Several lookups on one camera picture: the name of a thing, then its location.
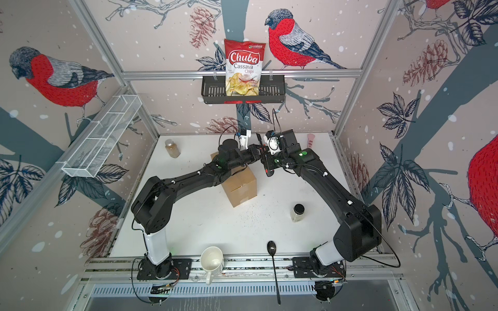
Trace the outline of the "red black utility knife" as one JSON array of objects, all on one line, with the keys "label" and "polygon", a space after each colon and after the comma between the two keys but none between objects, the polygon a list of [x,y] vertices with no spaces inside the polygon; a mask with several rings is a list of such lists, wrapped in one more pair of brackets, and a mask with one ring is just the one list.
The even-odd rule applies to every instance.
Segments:
[{"label": "red black utility knife", "polygon": [[262,138],[260,133],[256,134],[258,138],[259,144],[262,146],[263,154],[261,156],[261,163],[264,166],[265,173],[267,177],[272,177],[274,175],[275,165],[273,162],[272,154],[270,153],[270,149],[268,143]]}]

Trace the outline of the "brown cardboard express box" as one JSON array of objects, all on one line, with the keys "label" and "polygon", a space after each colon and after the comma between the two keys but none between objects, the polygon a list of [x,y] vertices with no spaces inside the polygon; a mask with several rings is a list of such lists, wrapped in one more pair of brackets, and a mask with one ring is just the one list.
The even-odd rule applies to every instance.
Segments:
[{"label": "brown cardboard express box", "polygon": [[257,196],[258,187],[254,173],[249,167],[237,167],[222,184],[232,207],[237,207]]}]

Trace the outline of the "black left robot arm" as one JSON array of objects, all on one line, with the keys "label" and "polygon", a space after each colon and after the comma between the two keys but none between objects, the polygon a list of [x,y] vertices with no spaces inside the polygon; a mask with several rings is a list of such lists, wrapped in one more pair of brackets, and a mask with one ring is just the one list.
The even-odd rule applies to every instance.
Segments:
[{"label": "black left robot arm", "polygon": [[267,153],[268,146],[252,144],[241,150],[236,140],[227,139],[218,146],[214,159],[201,169],[176,178],[149,178],[131,208],[135,222],[142,227],[147,260],[160,266],[171,257],[164,229],[176,201],[222,184],[233,175],[233,169],[253,164]]}]

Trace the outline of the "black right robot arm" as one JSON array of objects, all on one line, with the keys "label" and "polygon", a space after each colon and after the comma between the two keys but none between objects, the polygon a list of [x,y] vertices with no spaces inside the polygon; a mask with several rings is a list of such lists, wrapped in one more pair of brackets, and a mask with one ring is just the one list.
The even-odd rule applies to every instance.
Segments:
[{"label": "black right robot arm", "polygon": [[310,252],[318,265],[330,266],[342,260],[353,262],[382,243],[380,210],[354,197],[312,149],[301,148],[292,130],[268,131],[262,141],[269,148],[261,160],[267,175],[279,167],[292,170],[315,189],[339,223],[333,240]]}]

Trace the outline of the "black lid glass jar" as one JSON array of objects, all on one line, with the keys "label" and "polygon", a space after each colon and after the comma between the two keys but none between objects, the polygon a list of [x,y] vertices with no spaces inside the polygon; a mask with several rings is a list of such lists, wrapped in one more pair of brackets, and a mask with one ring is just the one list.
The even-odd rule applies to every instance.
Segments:
[{"label": "black lid glass jar", "polygon": [[305,207],[298,203],[293,207],[293,210],[291,211],[291,219],[293,222],[299,222],[303,219],[305,213]]}]

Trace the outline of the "brown spice jar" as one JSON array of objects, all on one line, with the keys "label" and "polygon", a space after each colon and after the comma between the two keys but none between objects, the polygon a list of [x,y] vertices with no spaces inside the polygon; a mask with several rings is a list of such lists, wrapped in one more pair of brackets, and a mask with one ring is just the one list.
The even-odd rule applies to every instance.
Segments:
[{"label": "brown spice jar", "polygon": [[181,154],[178,145],[172,139],[165,141],[165,148],[172,158],[178,158]]}]

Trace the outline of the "Chuba cassava chips bag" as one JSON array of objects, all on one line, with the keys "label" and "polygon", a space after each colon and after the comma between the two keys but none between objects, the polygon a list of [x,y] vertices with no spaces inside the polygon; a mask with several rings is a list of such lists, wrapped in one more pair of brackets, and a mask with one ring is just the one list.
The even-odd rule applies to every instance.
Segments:
[{"label": "Chuba cassava chips bag", "polygon": [[224,40],[227,96],[257,96],[266,44]]}]

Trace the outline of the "black long spoon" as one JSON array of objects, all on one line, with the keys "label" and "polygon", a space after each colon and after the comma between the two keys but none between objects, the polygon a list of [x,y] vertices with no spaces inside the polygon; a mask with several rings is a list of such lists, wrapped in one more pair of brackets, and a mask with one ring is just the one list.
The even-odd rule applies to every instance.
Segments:
[{"label": "black long spoon", "polygon": [[274,280],[275,280],[275,287],[276,287],[276,299],[277,299],[278,304],[281,305],[280,288],[279,288],[279,284],[278,284],[278,277],[276,274],[276,265],[275,265],[275,260],[274,260],[274,256],[276,255],[276,243],[274,241],[267,242],[267,251],[272,259]]}]

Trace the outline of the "cream ceramic mug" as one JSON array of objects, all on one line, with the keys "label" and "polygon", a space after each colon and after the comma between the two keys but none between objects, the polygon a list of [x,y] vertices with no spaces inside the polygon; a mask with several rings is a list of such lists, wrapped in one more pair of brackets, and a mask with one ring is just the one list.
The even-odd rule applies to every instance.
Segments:
[{"label": "cream ceramic mug", "polygon": [[206,248],[200,257],[200,264],[206,272],[206,284],[211,285],[214,277],[219,275],[224,268],[222,250],[216,246]]}]

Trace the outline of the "aluminium front rail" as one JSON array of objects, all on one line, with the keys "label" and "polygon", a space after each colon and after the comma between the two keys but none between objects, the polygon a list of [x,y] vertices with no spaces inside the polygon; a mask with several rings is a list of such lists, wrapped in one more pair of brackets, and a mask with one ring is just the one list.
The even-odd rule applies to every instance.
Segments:
[{"label": "aluminium front rail", "polygon": [[[275,265],[276,274],[279,281],[295,281],[293,272],[288,270],[292,264],[292,256],[276,255]],[[81,279],[89,281],[91,279],[98,281],[118,281],[118,282],[136,282],[138,265],[142,258],[132,257],[114,257],[114,258],[98,258],[90,261],[89,266],[85,269]],[[200,264],[200,257],[191,257],[193,263],[189,279],[179,280],[184,282],[201,282],[206,280],[206,272]],[[376,264],[364,257],[354,263],[344,262],[346,277],[338,278],[310,278],[304,280],[339,280],[339,281],[356,281],[356,280],[396,280],[404,279],[404,275],[395,268],[389,268],[385,265]],[[256,282],[256,281],[272,281],[274,279],[272,259],[269,255],[254,255],[254,256],[235,256],[227,255],[224,259],[224,268],[222,272],[215,276],[213,282]],[[173,282],[173,280],[155,280],[141,282]]]}]

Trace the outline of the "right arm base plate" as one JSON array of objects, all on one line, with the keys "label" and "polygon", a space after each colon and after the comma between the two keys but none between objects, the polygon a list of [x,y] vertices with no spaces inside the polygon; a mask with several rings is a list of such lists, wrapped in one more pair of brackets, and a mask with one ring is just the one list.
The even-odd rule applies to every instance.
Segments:
[{"label": "right arm base plate", "polygon": [[323,265],[314,257],[293,257],[288,270],[297,279],[338,278],[346,277],[345,265],[342,261]]}]

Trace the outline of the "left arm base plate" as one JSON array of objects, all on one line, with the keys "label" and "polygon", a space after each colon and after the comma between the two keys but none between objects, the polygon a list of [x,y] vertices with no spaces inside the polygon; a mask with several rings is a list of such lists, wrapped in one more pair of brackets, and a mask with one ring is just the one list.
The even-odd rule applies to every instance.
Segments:
[{"label": "left arm base plate", "polygon": [[137,280],[187,280],[191,272],[193,260],[188,258],[173,258],[169,256],[163,263],[154,265],[148,257],[140,260]]}]

